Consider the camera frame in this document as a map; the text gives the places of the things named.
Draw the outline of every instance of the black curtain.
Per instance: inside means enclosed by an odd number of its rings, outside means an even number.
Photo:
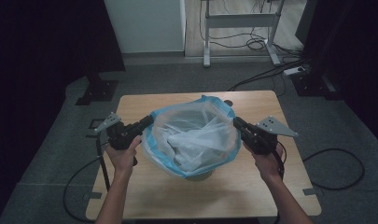
[[[0,1],[0,214],[66,86],[89,72],[123,70],[104,1]]]
[[[304,49],[310,77],[326,76],[378,138],[378,0],[317,1]]]

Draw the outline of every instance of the white plastic bag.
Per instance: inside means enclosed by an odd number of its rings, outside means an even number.
[[[217,97],[151,112],[154,123],[144,130],[145,156],[171,175],[200,175],[235,159],[241,135],[233,110]]]

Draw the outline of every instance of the wooden table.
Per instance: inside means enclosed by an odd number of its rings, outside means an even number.
[[[233,91],[177,94],[127,95],[119,102],[117,114],[124,123],[134,123],[151,111],[178,103],[191,102],[201,95],[231,100],[235,114],[256,123],[267,116],[287,124],[273,91]],[[284,181],[310,216],[317,216],[321,208],[316,195],[305,195],[311,189],[301,156],[293,138],[279,136],[287,148]],[[128,188],[124,218],[205,218],[205,217],[272,217],[276,216],[273,197],[259,176],[254,159],[241,148],[236,159],[216,168],[202,181],[189,181],[166,174],[137,148],[139,163],[133,169]],[[113,166],[104,154],[109,177]],[[96,219],[106,196],[105,181],[101,168],[94,183],[93,192],[102,193],[101,199],[90,199],[87,218]]]

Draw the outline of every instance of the robotic arm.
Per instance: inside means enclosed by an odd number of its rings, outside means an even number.
[[[269,116],[258,122],[256,125],[247,123],[243,119],[236,117],[233,120],[234,127],[241,132],[241,139],[257,155],[268,155],[272,153],[279,165],[279,174],[283,178],[285,166],[280,156],[276,152],[278,144],[277,135],[298,136],[277,119]]]
[[[133,139],[137,135],[142,135],[143,130],[153,122],[154,119],[151,116],[145,116],[138,122],[125,126],[121,118],[112,112],[107,119],[95,129],[95,132],[99,133],[106,130],[110,146],[116,150],[125,150],[128,149]],[[133,165],[137,163],[136,158],[133,158]]]

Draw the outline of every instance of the person's left hand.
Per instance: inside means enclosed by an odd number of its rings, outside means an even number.
[[[115,167],[115,174],[131,176],[133,173],[133,157],[136,155],[136,147],[140,144],[140,136],[136,136],[128,149],[115,150],[107,145],[106,152]]]

